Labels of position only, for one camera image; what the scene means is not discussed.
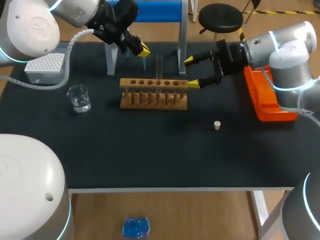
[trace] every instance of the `black tabletop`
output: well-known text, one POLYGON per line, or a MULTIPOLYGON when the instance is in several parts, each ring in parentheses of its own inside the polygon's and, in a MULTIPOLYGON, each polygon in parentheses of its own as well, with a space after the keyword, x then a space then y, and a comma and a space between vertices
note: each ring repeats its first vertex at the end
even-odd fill
MULTIPOLYGON (((77 43, 67 86, 54 91, 7 84, 0 101, 0 133, 25 135, 48 145, 60 159, 69 188, 294 187, 320 166, 320 129, 307 118, 265 123, 256 116, 243 74, 219 86, 188 91, 188 110, 120 109, 120 78, 212 74, 210 61, 178 75, 177 44, 148 43, 141 58, 120 55, 116 76, 107 76, 102 43, 77 43), (91 109, 74 114, 67 90, 85 84, 91 109), (219 131, 213 122, 220 121, 219 131)), ((214 48, 189 43, 187 56, 214 48)), ((26 79, 24 66, 12 76, 26 79)))

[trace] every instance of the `glass beaker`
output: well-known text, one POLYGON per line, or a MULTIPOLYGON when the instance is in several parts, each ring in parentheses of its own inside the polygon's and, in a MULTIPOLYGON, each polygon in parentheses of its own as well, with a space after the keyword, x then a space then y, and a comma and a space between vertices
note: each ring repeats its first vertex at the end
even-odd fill
POLYGON ((69 88, 67 96, 71 99, 77 113, 85 113, 91 108, 88 88, 85 85, 75 85, 69 88))

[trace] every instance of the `floor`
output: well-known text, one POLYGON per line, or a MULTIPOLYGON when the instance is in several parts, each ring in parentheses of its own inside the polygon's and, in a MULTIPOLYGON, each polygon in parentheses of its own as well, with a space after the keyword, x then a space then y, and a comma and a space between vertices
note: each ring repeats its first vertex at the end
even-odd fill
MULTIPOLYGON (((244 8, 247 0, 199 0, 201 7, 215 2, 244 8)), ((312 0, 262 0, 258 10, 312 11, 312 0)), ((79 29, 57 18, 61 40, 68 41, 79 29)), ((309 21, 320 36, 320 16, 308 14, 254 14, 243 31, 248 39, 255 35, 282 26, 309 21)), ((212 41, 213 34, 199 35, 201 26, 188 24, 188 41, 212 41)), ((144 42, 177 41, 179 25, 175 23, 134 23, 130 32, 144 42), (170 27, 167 34, 165 27, 170 27)), ((238 41, 235 33, 221 34, 219 38, 238 41)), ((99 41, 94 36, 85 36, 81 41, 99 41)), ((320 50, 310 57, 314 76, 320 75, 320 50)), ((0 73, 10 74, 11 68, 0 68, 0 73)), ((0 80, 0 94, 6 82, 0 80)), ((256 240, 251 201, 244 191, 230 192, 162 192, 162 193, 111 193, 76 194, 73 196, 75 240, 121 239, 125 217, 148 216, 151 224, 151 240, 256 240)), ((282 197, 281 191, 264 191, 268 211, 271 212, 282 197)), ((284 239, 280 230, 273 238, 284 239)))

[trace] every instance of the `orange plastic holder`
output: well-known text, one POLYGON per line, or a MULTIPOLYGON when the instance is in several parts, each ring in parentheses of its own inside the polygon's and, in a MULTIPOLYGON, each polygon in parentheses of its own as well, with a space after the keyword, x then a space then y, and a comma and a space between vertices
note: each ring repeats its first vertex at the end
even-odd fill
MULTIPOLYGON (((269 67, 264 68, 272 80, 269 67)), ((250 66, 244 68, 244 77, 248 85, 251 100, 258 118, 263 122, 294 121, 298 114, 283 111, 278 105, 275 91, 260 70, 252 70, 250 66)))

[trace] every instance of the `white cable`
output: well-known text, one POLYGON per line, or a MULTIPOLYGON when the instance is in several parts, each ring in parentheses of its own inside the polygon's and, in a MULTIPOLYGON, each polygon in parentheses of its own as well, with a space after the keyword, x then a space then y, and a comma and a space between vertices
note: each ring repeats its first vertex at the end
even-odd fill
POLYGON ((297 108, 298 108, 299 114, 301 114, 302 116, 305 116, 307 118, 310 118, 315 124, 318 125, 318 127, 320 127, 320 121, 315 116, 313 116, 314 112, 301 108, 301 98, 302 98, 302 95, 304 94, 304 91, 305 91, 305 89, 302 89, 299 91, 299 95, 298 95, 298 99, 297 99, 297 108))
MULTIPOLYGON (((272 83, 271 79, 269 78, 269 76, 267 75, 267 73, 265 72, 265 69, 263 67, 260 68, 264 78, 268 81, 268 83, 270 84, 271 88, 274 89, 274 84, 272 83)), ((318 81, 320 80, 320 77, 318 77, 317 79, 313 79, 311 81, 318 81)), ((299 95, 298 95, 298 99, 297 99, 297 109, 298 109, 298 113, 302 116, 305 116, 309 119, 311 119, 315 124, 317 124, 320 127, 320 121, 313 116, 314 112, 313 111, 309 111, 309 110, 305 110, 303 108, 301 108, 301 98, 302 95, 304 93, 306 89, 301 89, 299 90, 299 95)))
POLYGON ((93 29, 85 29, 82 30, 80 32, 78 32, 76 35, 73 36, 73 38, 70 40, 67 50, 66 50, 66 54, 65 54, 65 73, 64 73, 64 78, 62 80, 62 82, 60 82, 57 85, 54 86, 37 86, 37 85, 32 85, 32 84, 28 84, 22 81, 19 81, 17 79, 14 79, 10 76, 6 76, 3 74, 0 74, 0 79, 5 79, 8 80, 14 84, 20 85, 22 87, 28 88, 28 89, 36 89, 36 90, 55 90, 55 89, 59 89, 61 87, 63 87, 69 79, 69 75, 70 75, 70 54, 73 48, 73 45, 75 44, 75 42, 81 38, 82 36, 86 35, 86 34, 93 34, 94 30, 93 29))
POLYGON ((264 78, 268 81, 268 83, 270 84, 270 87, 272 89, 274 89, 274 84, 272 83, 271 79, 269 78, 268 74, 265 72, 265 69, 263 67, 260 68, 264 78))

